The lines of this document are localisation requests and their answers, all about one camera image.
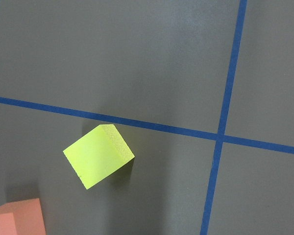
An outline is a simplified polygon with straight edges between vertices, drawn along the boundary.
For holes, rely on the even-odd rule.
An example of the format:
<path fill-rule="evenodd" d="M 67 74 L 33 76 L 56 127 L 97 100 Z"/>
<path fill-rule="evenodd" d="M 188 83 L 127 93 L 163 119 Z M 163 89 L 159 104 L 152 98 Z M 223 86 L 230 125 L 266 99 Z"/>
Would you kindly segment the orange foam block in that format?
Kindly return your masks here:
<path fill-rule="evenodd" d="M 40 199 L 0 206 L 0 235 L 45 235 Z"/>

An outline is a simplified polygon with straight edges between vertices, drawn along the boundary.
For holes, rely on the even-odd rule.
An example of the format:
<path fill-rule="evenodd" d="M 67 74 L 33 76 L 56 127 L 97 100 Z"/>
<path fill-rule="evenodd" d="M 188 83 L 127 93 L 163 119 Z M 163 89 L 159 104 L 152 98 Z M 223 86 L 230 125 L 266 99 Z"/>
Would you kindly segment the yellow foam block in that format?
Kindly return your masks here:
<path fill-rule="evenodd" d="M 135 158 L 113 124 L 98 125 L 63 153 L 86 189 Z"/>

